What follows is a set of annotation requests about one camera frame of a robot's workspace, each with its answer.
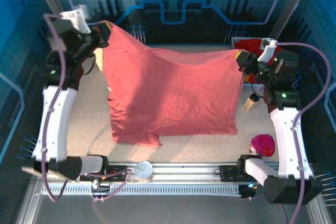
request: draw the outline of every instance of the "aluminum frame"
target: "aluminum frame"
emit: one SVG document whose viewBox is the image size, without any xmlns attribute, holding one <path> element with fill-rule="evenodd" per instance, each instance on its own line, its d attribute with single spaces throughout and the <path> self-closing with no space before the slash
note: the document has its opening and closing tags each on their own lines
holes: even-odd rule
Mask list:
<svg viewBox="0 0 336 224">
<path fill-rule="evenodd" d="M 126 165 L 132 171 L 137 163 L 134 162 L 111 162 L 111 165 Z M 277 169 L 278 163 L 271 162 L 267 163 L 270 167 Z M 234 166 L 234 162 L 226 163 L 152 163 L 155 175 L 149 185 L 160 185 L 160 184 L 175 184 L 175 185 L 247 185 L 250 182 L 226 182 L 220 181 L 218 175 L 214 174 L 214 169 L 218 168 L 219 165 Z M 60 183 L 63 181 L 58 179 L 51 179 L 51 183 Z M 74 181 L 70 184 L 80 184 L 81 182 Z M 139 183 L 133 176 L 130 178 L 130 183 Z M 43 180 L 41 178 L 33 177 L 30 185 L 28 187 L 25 199 L 23 201 L 19 216 L 17 218 L 16 224 L 33 224 L 34 217 L 38 214 L 41 191 L 43 188 Z M 332 224 L 332 220 L 329 216 L 327 207 L 324 204 L 321 195 L 318 195 L 315 199 L 308 204 L 309 215 L 311 223 L 315 224 Z"/>
</svg>

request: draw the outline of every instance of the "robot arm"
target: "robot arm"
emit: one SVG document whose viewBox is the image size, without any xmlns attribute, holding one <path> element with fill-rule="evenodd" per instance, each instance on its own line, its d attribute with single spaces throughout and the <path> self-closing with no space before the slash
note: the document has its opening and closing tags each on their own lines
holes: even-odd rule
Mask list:
<svg viewBox="0 0 336 224">
<path fill-rule="evenodd" d="M 298 68 L 298 56 L 287 50 L 277 53 L 272 66 L 267 62 L 274 55 L 276 40 L 263 39 L 263 54 L 258 58 L 249 52 L 236 56 L 240 71 L 250 74 L 262 83 L 264 101 L 273 121 L 279 152 L 279 170 L 269 167 L 262 158 L 255 155 L 242 155 L 244 172 L 252 176 L 265 189 L 269 203 L 296 204 L 299 195 L 300 170 L 298 155 L 293 136 L 292 125 L 301 109 L 298 92 L 292 87 Z M 305 174 L 305 192 L 303 203 L 312 200 L 320 191 L 321 185 L 313 179 L 313 173 L 307 161 L 301 131 L 301 119 L 296 127 L 300 152 Z"/>
<path fill-rule="evenodd" d="M 80 78 L 83 75 L 81 64 L 93 54 L 96 48 L 108 46 L 111 30 L 108 24 L 99 23 L 89 27 L 85 23 L 82 8 L 61 13 L 62 19 L 53 25 L 62 40 L 66 56 L 66 79 L 50 116 L 47 130 L 46 163 L 49 174 L 64 179 L 75 180 L 79 175 L 104 170 L 106 157 L 84 156 L 68 157 L 67 132 L 70 112 L 75 101 Z M 44 107 L 38 141 L 32 159 L 23 166 L 23 170 L 31 174 L 41 175 L 42 134 L 51 100 L 60 82 L 60 61 L 58 48 L 53 38 L 48 38 L 51 52 L 47 56 L 44 70 Z"/>
</svg>

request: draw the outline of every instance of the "enclosure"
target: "enclosure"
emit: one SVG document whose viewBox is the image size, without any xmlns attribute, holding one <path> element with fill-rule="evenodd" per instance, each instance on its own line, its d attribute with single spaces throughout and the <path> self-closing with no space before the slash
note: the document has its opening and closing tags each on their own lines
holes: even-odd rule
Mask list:
<svg viewBox="0 0 336 224">
<path fill-rule="evenodd" d="M 207 191 L 208 186 L 223 185 L 214 169 L 235 165 L 241 154 L 248 153 L 251 139 L 258 134 L 269 134 L 276 140 L 266 104 L 260 102 L 249 112 L 243 107 L 252 93 L 249 84 L 244 83 L 237 103 L 237 135 L 160 136 L 162 146 L 156 147 L 115 143 L 107 103 L 113 91 L 109 90 L 98 56 L 96 63 L 92 58 L 83 63 L 85 71 L 91 66 L 93 69 L 81 78 L 71 109 L 68 155 L 105 155 L 110 162 L 132 169 L 137 162 L 150 161 L 155 172 L 148 184 L 151 191 L 133 192 L 134 185 L 128 183 L 121 196 L 92 205 L 90 194 L 76 193 L 81 184 L 73 182 L 60 203 L 49 201 L 42 180 L 21 168 L 22 161 L 31 157 L 43 111 L 43 73 L 50 52 L 43 14 L 58 14 L 71 10 L 71 6 L 69 0 L 0 1 L 5 22 L 0 40 L 0 223 L 111 223 L 112 218 L 116 223 L 285 223 L 280 206 L 264 199 L 244 202 L 206 193 L 156 192 L 156 186 L 162 185 L 182 191 L 195 186 Z M 235 41 L 247 38 L 274 38 L 307 43 L 323 51 L 332 68 L 331 82 L 323 98 L 303 114 L 302 135 L 314 174 L 327 180 L 322 194 L 302 208 L 297 223 L 335 222 L 336 0 L 72 1 L 89 7 L 90 24 L 110 21 L 152 48 L 212 52 L 232 49 Z M 302 105 L 307 105 L 322 90 L 326 66 L 310 49 L 286 49 L 299 55 L 296 90 Z M 145 81 L 141 88 L 146 89 Z M 255 88 L 262 92 L 263 87 Z M 276 168 L 277 150 L 266 160 Z M 59 180 L 50 182 L 55 191 L 62 185 Z M 225 184 L 226 189 L 240 185 L 249 185 L 249 181 Z M 289 216 L 294 208 L 285 206 Z"/>
</svg>

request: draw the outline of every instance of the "black bracket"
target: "black bracket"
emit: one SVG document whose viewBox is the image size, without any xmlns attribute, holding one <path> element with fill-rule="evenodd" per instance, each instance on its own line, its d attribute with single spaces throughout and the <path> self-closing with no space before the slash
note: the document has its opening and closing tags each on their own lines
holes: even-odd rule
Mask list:
<svg viewBox="0 0 336 224">
<path fill-rule="evenodd" d="M 123 170 L 126 170 L 127 166 L 125 165 L 107 165 L 106 166 L 106 174 L 113 174 L 113 173 L 117 173 L 117 172 L 121 172 Z M 105 171 L 101 170 L 100 172 L 98 172 L 97 174 L 99 175 L 104 175 Z M 83 181 L 83 182 L 92 182 L 94 181 L 96 178 L 91 177 L 91 176 L 85 176 L 85 175 L 81 175 L 79 177 L 79 181 Z M 98 179 L 99 184 L 103 184 L 103 183 L 109 183 L 109 182 L 124 182 L 126 180 L 126 172 L 113 176 L 113 177 L 106 177 L 106 178 L 100 178 Z"/>
<path fill-rule="evenodd" d="M 249 158 L 261 157 L 256 155 L 241 155 L 234 166 L 219 166 L 219 175 L 221 182 L 256 182 L 256 180 L 245 172 L 245 160 Z"/>
<path fill-rule="evenodd" d="M 61 162 L 51 159 L 46 163 L 46 172 L 69 180 L 76 180 L 80 175 L 81 169 L 82 160 L 80 157 L 67 157 L 66 160 Z M 25 161 L 22 170 L 38 177 L 42 176 L 41 162 L 36 161 L 34 158 Z"/>
<path fill-rule="evenodd" d="M 271 204 L 296 204 L 300 192 L 299 179 L 293 176 L 289 178 L 276 178 L 268 176 L 264 182 L 265 198 Z M 310 178 L 304 181 L 303 205 L 309 203 L 316 195 L 322 191 L 322 183 Z"/>
</svg>

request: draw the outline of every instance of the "cable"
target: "cable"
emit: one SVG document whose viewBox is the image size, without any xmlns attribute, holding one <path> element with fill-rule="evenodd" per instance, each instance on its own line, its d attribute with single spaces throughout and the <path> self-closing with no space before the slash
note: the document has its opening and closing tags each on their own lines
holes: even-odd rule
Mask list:
<svg viewBox="0 0 336 224">
<path fill-rule="evenodd" d="M 214 174 L 215 174 L 215 175 L 220 175 L 220 172 L 219 172 L 219 173 L 216 172 L 217 170 L 221 170 L 221 169 L 220 169 L 220 168 L 215 169 L 215 170 L 214 170 Z"/>
<path fill-rule="evenodd" d="M 252 88 L 253 93 L 254 93 L 257 97 L 262 98 L 262 99 L 264 98 L 262 95 L 258 94 L 258 93 L 254 90 L 254 88 L 253 88 L 253 83 L 251 83 L 251 88 Z"/>
<path fill-rule="evenodd" d="M 90 176 L 90 177 L 95 177 L 95 178 L 110 178 L 110 177 L 113 177 L 113 176 L 117 176 L 119 174 L 122 174 L 122 173 L 125 173 L 127 172 L 127 170 L 121 170 L 120 172 L 117 172 L 117 173 L 110 173 L 110 174 L 95 174 L 95 173 L 88 173 L 87 176 Z"/>
<path fill-rule="evenodd" d="M 283 206 L 283 204 L 280 204 L 280 207 L 281 207 L 281 209 L 282 209 L 283 216 L 285 217 L 286 224 L 288 224 L 288 223 L 289 223 L 289 220 L 288 220 L 288 216 L 287 216 L 285 207 Z"/>
<path fill-rule="evenodd" d="M 108 195 L 108 196 L 102 196 L 102 197 L 96 197 L 96 198 L 94 198 L 94 196 L 91 194 L 90 196 L 91 196 L 91 198 L 92 199 L 94 199 L 94 201 L 97 201 L 97 200 L 99 200 L 99 201 L 101 201 L 101 202 L 103 202 L 104 200 L 106 200 L 106 199 L 109 199 L 109 198 L 111 198 L 111 197 L 113 197 L 117 192 L 119 192 L 119 190 L 127 183 L 127 181 L 130 179 L 130 177 L 131 177 L 131 175 L 132 175 L 132 170 L 130 170 L 130 169 L 127 169 L 126 170 L 126 172 L 129 172 L 129 175 L 128 175 L 128 177 L 125 179 L 125 181 L 116 189 L 116 190 L 114 190 L 114 192 L 113 193 L 111 193 L 110 195 Z"/>
<path fill-rule="evenodd" d="M 87 74 L 91 73 L 91 71 L 93 70 L 93 67 L 95 66 L 95 62 L 96 62 L 96 55 L 93 57 L 93 63 L 91 68 L 89 69 L 88 72 L 84 73 L 83 75 L 86 76 Z"/>
<path fill-rule="evenodd" d="M 65 80 L 65 74 L 66 74 L 66 61 L 65 61 L 65 56 L 64 56 L 64 52 L 62 50 L 62 42 L 61 39 L 58 37 L 57 31 L 55 29 L 55 27 L 53 26 L 52 22 L 51 22 L 51 18 L 62 18 L 61 15 L 53 15 L 53 14 L 43 14 L 43 19 L 46 21 L 49 30 L 51 32 L 52 37 L 54 38 L 54 40 L 56 41 L 56 45 L 58 48 L 58 56 L 60 59 L 60 63 L 61 63 L 61 74 L 60 74 L 60 80 L 59 80 L 59 84 L 57 87 L 57 90 L 54 94 L 54 97 L 51 100 L 51 103 L 49 105 L 47 114 L 46 114 L 46 119 L 44 121 L 44 125 L 43 125 L 43 133 L 42 133 L 42 159 L 41 159 L 41 171 L 42 171 L 42 178 L 44 181 L 44 185 L 46 187 L 46 190 L 48 192 L 48 196 L 51 199 L 51 201 L 53 202 L 57 202 L 63 195 L 65 186 L 67 185 L 67 180 L 64 182 L 62 189 L 58 195 L 58 197 L 56 198 L 53 193 L 50 190 L 49 184 L 48 184 L 48 179 L 47 179 L 47 172 L 46 172 L 46 155 L 47 155 L 47 130 L 48 130 L 48 125 L 49 125 L 49 120 L 50 120 L 50 116 L 51 116 L 51 112 L 52 109 L 54 108 L 54 105 L 56 103 L 56 100 L 58 98 L 58 95 L 60 94 L 63 84 L 64 84 L 64 80 Z"/>
<path fill-rule="evenodd" d="M 292 131 L 293 131 L 293 136 L 294 136 L 294 142 L 295 142 L 295 148 L 298 154 L 298 162 L 299 162 L 299 170 L 300 170 L 300 177 L 301 177 L 301 183 L 300 183 L 300 194 L 299 194 L 299 199 L 298 199 L 298 203 L 296 205 L 294 214 L 289 222 L 289 224 L 294 224 L 296 221 L 296 218 L 298 217 L 299 211 L 301 209 L 302 206 L 302 202 L 303 202 L 303 196 L 305 193 L 305 181 L 304 181 L 304 171 L 303 171 L 303 162 L 302 162 L 302 155 L 301 155 L 301 150 L 300 150 L 300 144 L 299 144 L 299 140 L 298 140 L 298 134 L 296 131 L 296 125 L 298 123 L 298 120 L 301 118 L 301 116 L 307 111 L 309 110 L 311 107 L 313 107 L 325 94 L 325 92 L 327 91 L 327 88 L 329 86 L 330 83 L 330 79 L 331 79 L 331 67 L 330 64 L 328 62 L 327 57 L 324 55 L 324 53 L 319 50 L 318 48 L 306 44 L 306 43 L 299 43 L 299 42 L 278 42 L 276 43 L 277 46 L 300 46 L 300 47 L 308 47 L 310 49 L 312 49 L 313 51 L 317 52 L 323 59 L 325 66 L 327 68 L 327 78 L 326 78 L 326 82 L 324 83 L 324 86 L 321 90 L 321 92 L 318 94 L 318 96 L 312 100 L 307 106 L 305 106 L 301 111 L 299 111 L 299 113 L 295 116 L 294 121 L 293 121 L 293 125 L 292 125 Z"/>
</svg>

